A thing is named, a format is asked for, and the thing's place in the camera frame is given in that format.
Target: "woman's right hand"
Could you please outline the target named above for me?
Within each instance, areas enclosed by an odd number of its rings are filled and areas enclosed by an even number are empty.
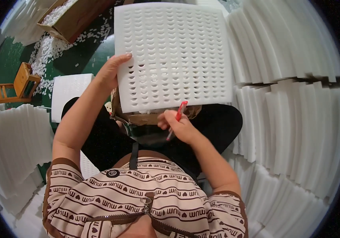
[[[196,139],[203,137],[189,121],[185,114],[182,114],[181,120],[176,120],[177,111],[166,110],[158,116],[158,127],[162,130],[166,130],[171,127],[174,134],[179,140],[191,145]]]

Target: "patterned shirt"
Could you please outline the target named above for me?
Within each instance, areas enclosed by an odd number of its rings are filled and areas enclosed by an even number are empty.
[[[207,197],[175,163],[141,157],[84,180],[69,159],[47,171],[43,225],[49,237],[116,238],[149,215],[158,238],[248,237],[244,203],[231,191]]]

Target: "cardboard box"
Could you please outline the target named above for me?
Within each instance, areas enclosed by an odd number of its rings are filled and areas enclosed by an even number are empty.
[[[57,0],[38,21],[37,25],[53,37],[73,44],[77,37],[91,24],[91,22],[115,0],[78,0],[52,25],[43,25],[42,21],[53,9],[63,5],[67,0]]]
[[[133,125],[157,125],[158,120],[157,117],[159,114],[134,114],[132,112],[122,113],[121,104],[120,104],[120,94],[118,88],[114,89],[110,98],[112,101],[112,114],[111,118],[116,119],[118,121],[122,121],[124,123],[129,123]],[[195,118],[198,113],[201,111],[202,106],[188,106],[184,111],[184,114],[189,118]]]

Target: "small wooden chair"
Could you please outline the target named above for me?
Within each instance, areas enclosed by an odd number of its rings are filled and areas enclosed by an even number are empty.
[[[31,73],[31,65],[23,62],[18,70],[18,73],[16,74],[14,83],[0,84],[0,103],[31,102],[33,92],[40,83],[40,77],[38,75],[32,75]],[[25,97],[24,93],[30,81],[34,82],[34,86]],[[6,94],[6,88],[13,88],[15,90],[16,97],[8,97]]]

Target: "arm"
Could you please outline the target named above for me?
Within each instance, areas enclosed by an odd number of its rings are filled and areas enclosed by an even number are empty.
[[[176,111],[165,111],[158,117],[158,126],[163,130],[170,126],[178,139],[191,146],[213,192],[232,191],[241,196],[239,179],[229,163],[185,115],[178,122],[176,114]]]
[[[80,150],[112,89],[117,87],[117,68],[127,62],[131,54],[112,57],[75,104],[68,110],[56,130],[52,145],[52,159],[67,158],[80,168]]]

